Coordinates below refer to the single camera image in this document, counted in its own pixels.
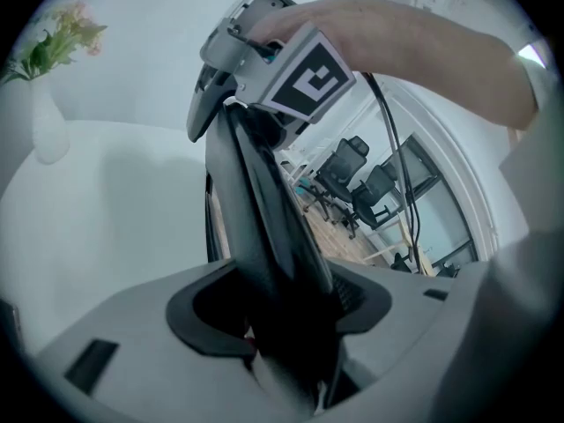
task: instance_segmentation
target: office chair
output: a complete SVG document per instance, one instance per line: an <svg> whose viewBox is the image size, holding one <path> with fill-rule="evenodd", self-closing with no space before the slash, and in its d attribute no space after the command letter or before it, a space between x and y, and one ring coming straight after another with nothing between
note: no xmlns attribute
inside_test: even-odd
<svg viewBox="0 0 564 423"><path fill-rule="evenodd" d="M329 197L338 197L344 202L351 203L353 195L346 186L358 170L366 164L369 150L368 145L360 137L341 139L337 150L325 160L315 176L315 180L324 187L324 191L320 191L315 185L311 187L299 185L315 198L312 203L303 207L303 211L307 212L311 205L319 202L325 213L323 219L328 221L327 206L333 205Z"/></svg>
<svg viewBox="0 0 564 423"><path fill-rule="evenodd" d="M347 209L342 210L343 217L331 221L332 224L339 222L348 223L352 232L349 235L351 240L356 236L354 229L354 221L356 219L360 219L367 226L370 226L372 230L378 228L380 226L378 217L384 214L389 215L390 210L384 205L384 210L374 214L372 207L378 204L384 195L395 188L396 179L396 170L390 163L386 167L376 166L370 172L367 181L360 181L360 185L352 191L352 213Z"/></svg>

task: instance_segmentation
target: white vase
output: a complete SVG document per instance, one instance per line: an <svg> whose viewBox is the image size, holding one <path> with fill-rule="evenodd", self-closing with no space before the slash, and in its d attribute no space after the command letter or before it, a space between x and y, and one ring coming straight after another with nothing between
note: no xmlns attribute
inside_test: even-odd
<svg viewBox="0 0 564 423"><path fill-rule="evenodd" d="M67 125L49 91L47 75L34 78L29 84L35 156L39 162L50 165L69 151Z"/></svg>

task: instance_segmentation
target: table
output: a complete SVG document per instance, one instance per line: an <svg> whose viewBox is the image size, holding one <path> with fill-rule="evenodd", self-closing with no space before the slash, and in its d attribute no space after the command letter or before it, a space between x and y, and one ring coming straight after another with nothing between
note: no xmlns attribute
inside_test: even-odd
<svg viewBox="0 0 564 423"><path fill-rule="evenodd" d="M112 294L207 262L204 142L102 121L69 136L54 165L32 152L0 200L0 294L31 355Z"/></svg>

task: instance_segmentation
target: white table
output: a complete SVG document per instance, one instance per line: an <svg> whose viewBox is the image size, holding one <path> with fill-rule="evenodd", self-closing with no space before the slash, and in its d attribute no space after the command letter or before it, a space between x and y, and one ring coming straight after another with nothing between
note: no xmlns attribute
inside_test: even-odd
<svg viewBox="0 0 564 423"><path fill-rule="evenodd" d="M64 158L32 152L0 200L0 294L32 355L112 294L207 262L203 141L101 121L69 134Z"/></svg>

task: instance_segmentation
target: black rectangular slot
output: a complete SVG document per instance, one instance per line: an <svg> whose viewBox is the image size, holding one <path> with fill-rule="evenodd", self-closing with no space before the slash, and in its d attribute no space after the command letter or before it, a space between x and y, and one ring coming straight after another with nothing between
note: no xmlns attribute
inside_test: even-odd
<svg viewBox="0 0 564 423"><path fill-rule="evenodd" d="M117 346L117 343L94 339L70 366L64 377L86 395L90 395Z"/></svg>

